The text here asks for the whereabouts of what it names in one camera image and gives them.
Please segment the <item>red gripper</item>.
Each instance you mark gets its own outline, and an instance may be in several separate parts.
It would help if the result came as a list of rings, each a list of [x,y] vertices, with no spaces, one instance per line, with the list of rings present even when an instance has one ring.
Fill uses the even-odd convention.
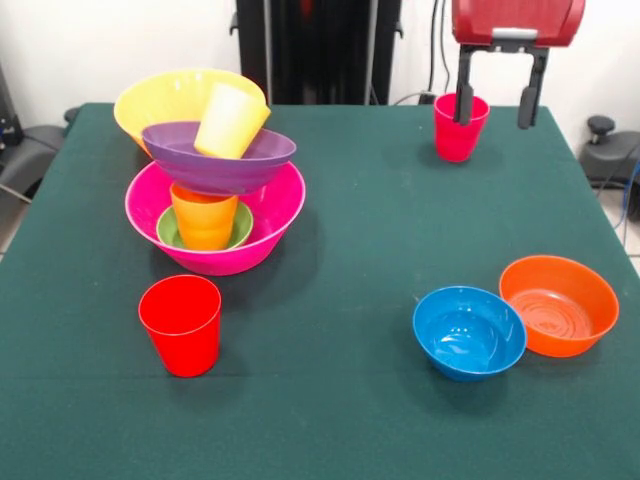
[[[532,56],[530,80],[521,94],[517,124],[535,125],[549,49],[571,44],[582,21],[584,0],[454,0],[452,29],[460,45],[454,122],[468,125],[473,105],[470,85],[474,51],[497,47],[516,49]]]

